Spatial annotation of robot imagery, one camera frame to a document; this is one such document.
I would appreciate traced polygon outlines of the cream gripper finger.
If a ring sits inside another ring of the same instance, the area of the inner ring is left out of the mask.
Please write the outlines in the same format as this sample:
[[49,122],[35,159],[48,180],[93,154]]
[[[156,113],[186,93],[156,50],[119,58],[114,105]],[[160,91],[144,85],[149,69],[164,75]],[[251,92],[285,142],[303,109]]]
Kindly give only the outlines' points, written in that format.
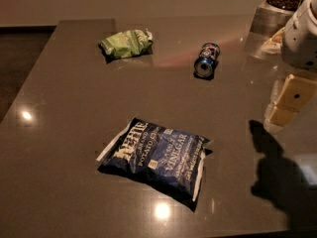
[[299,112],[314,96],[316,90],[315,79],[290,74],[282,86],[275,105],[292,112]]
[[270,124],[283,127],[293,120],[296,112],[270,104],[265,111],[265,120]]

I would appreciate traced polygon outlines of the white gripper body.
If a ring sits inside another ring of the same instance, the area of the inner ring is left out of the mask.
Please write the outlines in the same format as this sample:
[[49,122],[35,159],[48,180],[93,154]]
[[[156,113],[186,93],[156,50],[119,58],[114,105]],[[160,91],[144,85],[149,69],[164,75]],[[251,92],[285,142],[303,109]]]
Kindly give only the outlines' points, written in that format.
[[317,69],[317,0],[305,0],[286,23],[281,57],[291,66]]

